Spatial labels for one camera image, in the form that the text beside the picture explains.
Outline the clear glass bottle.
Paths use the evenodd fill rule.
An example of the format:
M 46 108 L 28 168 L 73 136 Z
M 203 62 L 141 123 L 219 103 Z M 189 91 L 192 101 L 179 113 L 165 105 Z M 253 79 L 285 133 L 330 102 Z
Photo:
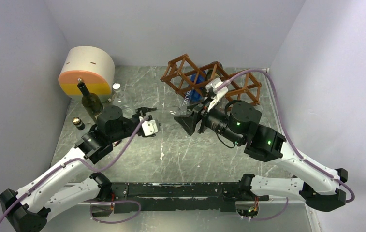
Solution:
M 155 111 L 151 113 L 153 116 L 180 116 L 190 114 L 190 110 L 186 106 L 167 106 L 158 107 Z

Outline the dark bottle cream label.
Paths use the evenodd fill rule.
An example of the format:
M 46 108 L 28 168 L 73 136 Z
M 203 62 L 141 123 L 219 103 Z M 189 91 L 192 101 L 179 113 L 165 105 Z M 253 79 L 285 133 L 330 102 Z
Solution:
M 77 87 L 83 95 L 81 99 L 83 107 L 86 109 L 92 120 L 97 123 L 97 117 L 103 112 L 104 109 L 100 98 L 95 93 L 90 92 L 84 82 L 79 82 Z

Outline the green wine bottle brown label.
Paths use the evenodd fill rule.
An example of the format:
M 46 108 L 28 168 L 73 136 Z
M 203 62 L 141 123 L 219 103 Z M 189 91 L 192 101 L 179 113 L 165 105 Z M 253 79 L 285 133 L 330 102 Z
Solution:
M 214 78 L 220 78 L 221 72 L 218 69 L 218 66 L 221 66 L 221 63 L 218 61 L 214 61 L 208 64 L 208 68 L 205 69 L 203 72 L 205 74 L 204 82 L 209 82 Z

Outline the small dark bottle gold cap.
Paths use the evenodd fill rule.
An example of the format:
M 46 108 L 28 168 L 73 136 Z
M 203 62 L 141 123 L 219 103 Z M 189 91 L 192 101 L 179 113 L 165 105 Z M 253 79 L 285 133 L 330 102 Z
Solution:
M 86 128 L 86 126 L 85 126 L 85 124 L 84 124 L 84 122 L 82 121 L 82 119 L 81 118 L 79 118 L 79 117 L 74 117 L 73 119 L 72 119 L 72 124 L 79 130 L 79 131 L 83 131 L 85 128 Z

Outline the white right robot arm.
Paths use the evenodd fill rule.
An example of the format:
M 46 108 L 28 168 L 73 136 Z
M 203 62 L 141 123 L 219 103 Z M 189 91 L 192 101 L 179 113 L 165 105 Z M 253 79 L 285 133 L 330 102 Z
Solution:
M 255 200 L 280 196 L 303 201 L 309 207 L 330 212 L 347 203 L 341 186 L 348 172 L 331 169 L 303 155 L 275 129 L 260 124 L 262 113 L 251 104 L 233 100 L 224 111 L 208 109 L 207 101 L 190 106 L 174 116 L 188 135 L 213 131 L 219 139 L 226 138 L 233 146 L 243 146 L 250 158 L 276 165 L 293 174 L 292 178 L 269 178 L 244 174 L 238 184 L 238 200 Z

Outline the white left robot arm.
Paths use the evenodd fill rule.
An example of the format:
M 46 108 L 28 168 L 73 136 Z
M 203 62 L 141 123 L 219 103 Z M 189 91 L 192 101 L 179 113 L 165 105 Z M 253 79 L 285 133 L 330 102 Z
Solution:
M 149 112 L 150 108 L 141 107 L 131 118 L 125 118 L 120 107 L 106 107 L 60 161 L 24 187 L 7 189 L 0 195 L 2 218 L 17 232 L 38 232 L 81 202 L 109 199 L 111 182 L 103 169 L 94 165 L 113 150 L 116 141 L 126 139 L 130 143 L 136 135 L 155 135 L 160 125 Z

